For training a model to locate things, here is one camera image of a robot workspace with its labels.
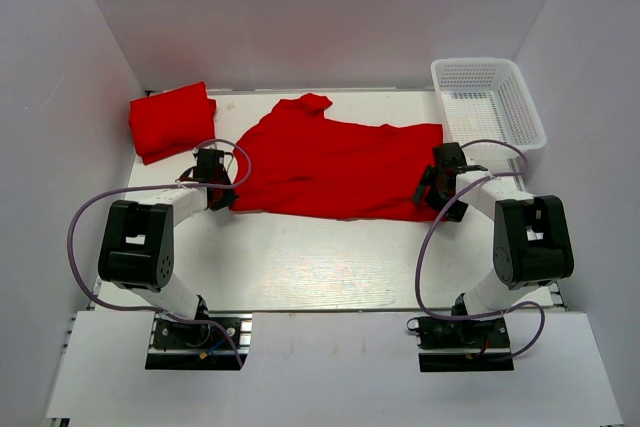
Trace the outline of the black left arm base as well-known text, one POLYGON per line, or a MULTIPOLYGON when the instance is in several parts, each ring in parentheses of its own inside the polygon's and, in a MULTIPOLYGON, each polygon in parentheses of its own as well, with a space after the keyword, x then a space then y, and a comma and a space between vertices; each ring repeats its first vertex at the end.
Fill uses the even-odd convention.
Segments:
POLYGON ((145 369, 149 371, 240 371, 229 336, 241 362, 252 336, 251 313, 209 313, 226 331, 209 325, 187 325, 156 317, 152 324, 145 369))

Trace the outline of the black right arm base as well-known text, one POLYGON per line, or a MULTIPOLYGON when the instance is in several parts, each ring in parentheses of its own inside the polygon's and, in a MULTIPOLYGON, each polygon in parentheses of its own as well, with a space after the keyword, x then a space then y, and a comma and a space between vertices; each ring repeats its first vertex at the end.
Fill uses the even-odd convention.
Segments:
POLYGON ((510 372, 511 343, 502 318, 445 321, 410 318, 407 330, 417 338, 421 373, 510 372))

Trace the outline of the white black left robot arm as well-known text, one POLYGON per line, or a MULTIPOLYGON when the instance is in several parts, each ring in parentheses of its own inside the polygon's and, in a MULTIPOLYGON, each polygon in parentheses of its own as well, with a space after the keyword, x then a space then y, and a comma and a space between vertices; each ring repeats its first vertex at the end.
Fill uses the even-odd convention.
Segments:
POLYGON ((198 150, 196 165, 179 178, 199 184, 197 188, 164 190, 144 202, 113 202, 99 254, 100 279, 180 318, 177 334, 191 346, 209 339, 212 324, 205 316, 205 301, 174 273, 174 228, 200 212, 229 207, 237 199, 229 187, 225 156, 217 149, 198 150), (219 184, 221 189, 211 187, 219 184))

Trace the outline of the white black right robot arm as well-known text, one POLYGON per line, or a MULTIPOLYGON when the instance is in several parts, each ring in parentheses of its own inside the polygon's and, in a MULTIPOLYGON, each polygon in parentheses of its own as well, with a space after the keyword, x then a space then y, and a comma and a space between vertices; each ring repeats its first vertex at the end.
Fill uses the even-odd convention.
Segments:
POLYGON ((442 143, 432 149, 428 165, 414 191, 412 201, 436 212, 421 244, 415 274, 414 294, 426 315, 451 321, 453 337, 472 346, 488 332, 486 320, 504 316, 537 303, 525 301, 529 293, 570 277, 574 255, 564 205, 554 195, 534 196, 513 182, 528 168, 519 148, 504 141, 478 139, 459 144, 442 143), (521 159, 519 171, 493 172, 470 164, 467 147, 483 143, 504 147, 521 159), (472 289, 458 298, 458 309, 449 315, 428 308, 421 294, 421 273, 427 248, 439 224, 459 223, 468 208, 493 222, 492 269, 472 289))

